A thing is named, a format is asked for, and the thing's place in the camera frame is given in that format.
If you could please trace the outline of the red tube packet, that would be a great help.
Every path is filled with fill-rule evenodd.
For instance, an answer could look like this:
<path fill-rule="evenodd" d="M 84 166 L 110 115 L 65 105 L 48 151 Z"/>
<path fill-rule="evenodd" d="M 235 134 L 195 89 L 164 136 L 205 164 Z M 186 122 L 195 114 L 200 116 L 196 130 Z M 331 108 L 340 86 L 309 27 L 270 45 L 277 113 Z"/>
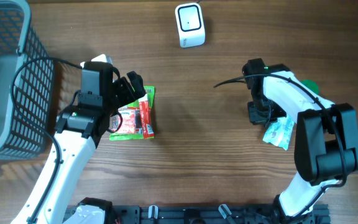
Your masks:
<path fill-rule="evenodd" d="M 148 94 L 146 94 L 145 96 L 139 99 L 139 108 L 140 108 L 143 138 L 144 139 L 154 138 L 155 134 L 152 129 Z"/>

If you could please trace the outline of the pale green wipes packet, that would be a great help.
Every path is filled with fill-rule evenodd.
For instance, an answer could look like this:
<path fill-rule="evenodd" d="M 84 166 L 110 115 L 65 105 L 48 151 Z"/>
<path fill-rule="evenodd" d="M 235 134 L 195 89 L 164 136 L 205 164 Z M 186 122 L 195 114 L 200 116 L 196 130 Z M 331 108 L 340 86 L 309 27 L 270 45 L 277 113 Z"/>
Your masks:
<path fill-rule="evenodd" d="M 264 136 L 263 142 L 288 150 L 295 122 L 291 117 L 278 118 L 277 122 L 271 123 Z"/>

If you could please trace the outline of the green snack bag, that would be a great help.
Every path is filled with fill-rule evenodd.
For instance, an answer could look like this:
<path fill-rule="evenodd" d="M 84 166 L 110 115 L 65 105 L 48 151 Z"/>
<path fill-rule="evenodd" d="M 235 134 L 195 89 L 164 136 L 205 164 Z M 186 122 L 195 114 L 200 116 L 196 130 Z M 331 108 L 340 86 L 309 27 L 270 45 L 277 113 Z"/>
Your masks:
<path fill-rule="evenodd" d="M 151 109 L 154 102 L 155 87 L 144 86 L 144 88 L 147 93 L 145 96 L 119 108 L 118 112 L 121 114 L 123 122 L 118 130 L 121 122 L 119 115 L 111 117 L 110 128 L 114 133 L 110 134 L 110 141 L 154 138 Z"/>

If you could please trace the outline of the green lid spice jar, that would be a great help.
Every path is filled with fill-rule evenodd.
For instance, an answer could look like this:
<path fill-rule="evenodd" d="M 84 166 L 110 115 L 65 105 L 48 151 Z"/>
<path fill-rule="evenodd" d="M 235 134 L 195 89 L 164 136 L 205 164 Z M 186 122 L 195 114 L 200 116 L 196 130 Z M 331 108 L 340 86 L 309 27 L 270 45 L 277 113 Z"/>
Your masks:
<path fill-rule="evenodd" d="M 319 86 L 313 81 L 313 80 L 302 80 L 302 84 L 304 84 L 305 87 L 310 89 L 313 93 L 319 94 Z"/>

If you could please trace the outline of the white red tissue packet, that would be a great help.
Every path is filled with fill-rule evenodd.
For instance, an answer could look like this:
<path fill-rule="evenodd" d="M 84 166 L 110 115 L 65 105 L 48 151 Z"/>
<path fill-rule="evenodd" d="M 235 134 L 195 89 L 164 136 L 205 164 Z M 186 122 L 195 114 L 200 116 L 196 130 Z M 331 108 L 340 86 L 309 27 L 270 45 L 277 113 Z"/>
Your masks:
<path fill-rule="evenodd" d="M 135 134 L 136 132 L 136 110 L 119 110 L 121 116 L 111 117 L 111 130 L 118 134 Z"/>

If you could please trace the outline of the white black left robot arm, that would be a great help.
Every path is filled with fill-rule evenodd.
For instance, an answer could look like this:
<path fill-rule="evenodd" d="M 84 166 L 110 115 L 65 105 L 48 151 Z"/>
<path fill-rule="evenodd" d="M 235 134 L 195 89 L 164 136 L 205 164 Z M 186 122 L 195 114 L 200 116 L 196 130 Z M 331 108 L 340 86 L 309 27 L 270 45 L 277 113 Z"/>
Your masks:
<path fill-rule="evenodd" d="M 63 223 L 77 181 L 118 109 L 145 96 L 136 72 L 82 73 L 81 88 L 58 115 L 53 146 L 25 205 L 13 223 Z"/>

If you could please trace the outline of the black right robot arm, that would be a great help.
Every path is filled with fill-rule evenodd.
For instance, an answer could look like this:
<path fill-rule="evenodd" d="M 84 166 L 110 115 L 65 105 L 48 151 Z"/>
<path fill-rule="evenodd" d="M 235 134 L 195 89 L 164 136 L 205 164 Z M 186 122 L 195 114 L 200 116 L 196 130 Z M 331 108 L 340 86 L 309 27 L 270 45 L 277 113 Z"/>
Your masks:
<path fill-rule="evenodd" d="M 335 104 L 311 91 L 285 65 L 248 61 L 242 77 L 251 91 L 252 124 L 269 124 L 289 117 L 296 123 L 296 174 L 277 198 L 280 220 L 306 218 L 329 189 L 343 187 L 358 170 L 358 125 L 355 109 Z"/>

